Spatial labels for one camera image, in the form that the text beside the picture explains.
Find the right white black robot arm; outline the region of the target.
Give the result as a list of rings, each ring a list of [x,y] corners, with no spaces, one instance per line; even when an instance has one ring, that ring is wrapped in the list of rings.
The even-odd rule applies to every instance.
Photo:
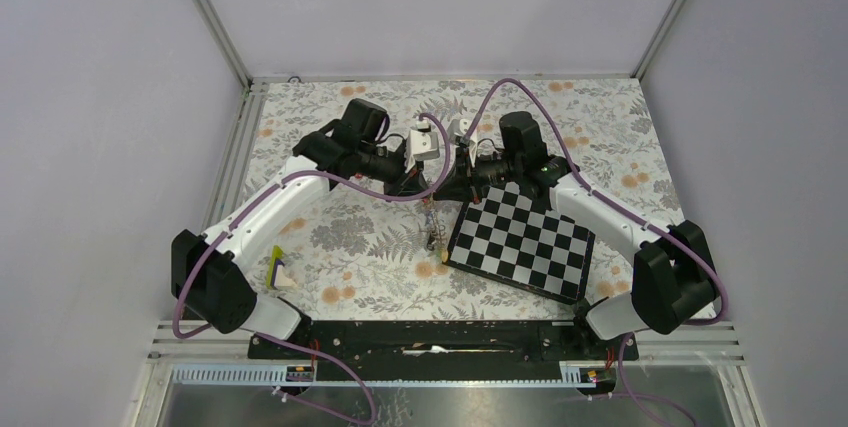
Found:
[[[499,126],[502,147],[482,154],[469,120],[450,125],[456,161],[435,197],[462,205],[451,266],[578,301],[592,243],[606,243],[630,263],[632,280],[625,293],[576,315],[573,343],[589,359],[628,332],[668,334],[722,296],[698,225],[659,225],[588,186],[577,167],[548,152],[529,113],[507,114]]]

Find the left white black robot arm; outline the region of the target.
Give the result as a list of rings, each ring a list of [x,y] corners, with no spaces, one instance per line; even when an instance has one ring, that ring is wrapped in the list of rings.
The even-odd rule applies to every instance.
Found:
[[[444,126],[423,113],[394,152],[378,142],[390,118],[387,111],[355,98],[342,116],[303,137],[282,169],[243,205],[201,234],[180,232],[171,244],[171,289],[177,303],[172,332],[188,339],[200,328],[183,331],[185,310],[222,334],[242,329],[272,336],[272,345],[288,358],[309,348],[310,332],[301,313],[288,302],[258,294],[246,275],[283,227],[339,186],[364,193],[352,182],[361,174],[383,182],[374,196],[387,202],[412,202],[431,196],[439,186],[416,180],[426,160],[448,157]]]

